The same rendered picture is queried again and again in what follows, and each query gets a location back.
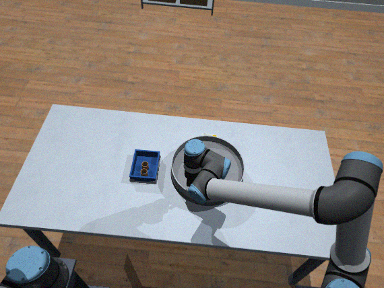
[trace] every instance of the white table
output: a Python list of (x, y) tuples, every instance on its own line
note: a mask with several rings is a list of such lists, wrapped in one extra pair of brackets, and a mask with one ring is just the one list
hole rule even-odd
[[(329, 259), (335, 225), (226, 203), (187, 203), (170, 179), (188, 139), (213, 134), (240, 152), (244, 182), (317, 189), (333, 184), (325, 132), (53, 105), (0, 211), (0, 225)], [(132, 183), (135, 149), (160, 151), (156, 184)]]

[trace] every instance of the blue joint cap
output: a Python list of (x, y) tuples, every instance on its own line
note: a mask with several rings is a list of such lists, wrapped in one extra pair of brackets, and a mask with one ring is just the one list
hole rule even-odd
[(377, 167), (383, 169), (383, 162), (381, 162), (381, 160), (378, 157), (367, 152), (361, 152), (361, 151), (351, 152), (344, 156), (343, 160), (346, 160), (346, 159), (362, 160), (362, 161), (374, 164)]
[(27, 246), (13, 253), (5, 266), (5, 272), (11, 282), (25, 284), (41, 277), (50, 262), (51, 257), (46, 250), (38, 246)]
[(226, 177), (226, 175), (228, 174), (229, 167), (230, 167), (230, 160), (228, 158), (225, 158), (224, 159), (224, 169), (223, 169), (222, 179), (224, 179)]
[(184, 153), (187, 156), (198, 156), (205, 151), (203, 141), (199, 139), (192, 139), (185, 144)]
[(188, 193), (189, 196), (199, 204), (205, 204), (207, 202), (207, 199), (204, 194), (201, 193), (201, 191), (197, 189), (196, 186), (193, 184), (190, 185), (190, 187), (188, 188)]
[(351, 280), (339, 278), (329, 282), (326, 288), (359, 288), (359, 287), (358, 285), (353, 283)]

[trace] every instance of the round tray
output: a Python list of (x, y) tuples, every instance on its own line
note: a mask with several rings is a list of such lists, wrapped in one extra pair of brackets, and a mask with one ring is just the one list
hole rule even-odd
[[(230, 143), (223, 139), (212, 136), (200, 136), (194, 137), (192, 139), (199, 139), (203, 141), (207, 149), (211, 149), (212, 151), (220, 154), (221, 156), (227, 157), (230, 160), (231, 165), (225, 180), (243, 181), (243, 159), (236, 148), (234, 148)], [(170, 169), (170, 177), (172, 179), (173, 186), (184, 199), (199, 204), (188, 195), (189, 186), (187, 186), (187, 178), (184, 174), (184, 147), (188, 141), (189, 140), (180, 145), (180, 147), (177, 148), (176, 152), (174, 153), (172, 167)], [(205, 205), (221, 205), (222, 203), (223, 202), (214, 202), (208, 200)]]

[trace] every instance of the table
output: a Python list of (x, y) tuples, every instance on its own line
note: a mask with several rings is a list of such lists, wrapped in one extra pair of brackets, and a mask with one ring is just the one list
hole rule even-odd
[[(333, 184), (324, 131), (53, 105), (0, 211), (0, 225), (24, 229), (53, 256), (59, 252), (42, 230), (309, 258), (294, 279), (329, 259), (335, 225), (232, 203), (201, 207), (178, 194), (170, 179), (174, 152), (204, 133), (236, 147), (244, 182)], [(135, 149), (160, 151), (156, 184), (129, 181)]]

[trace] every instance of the blue tray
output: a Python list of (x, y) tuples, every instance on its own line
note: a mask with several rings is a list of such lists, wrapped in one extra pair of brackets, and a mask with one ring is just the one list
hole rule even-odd
[[(142, 176), (140, 173), (141, 163), (144, 161), (148, 162), (148, 176)], [(156, 183), (158, 177), (159, 163), (159, 151), (135, 149), (135, 154), (133, 154), (131, 173), (129, 174), (130, 181)]]

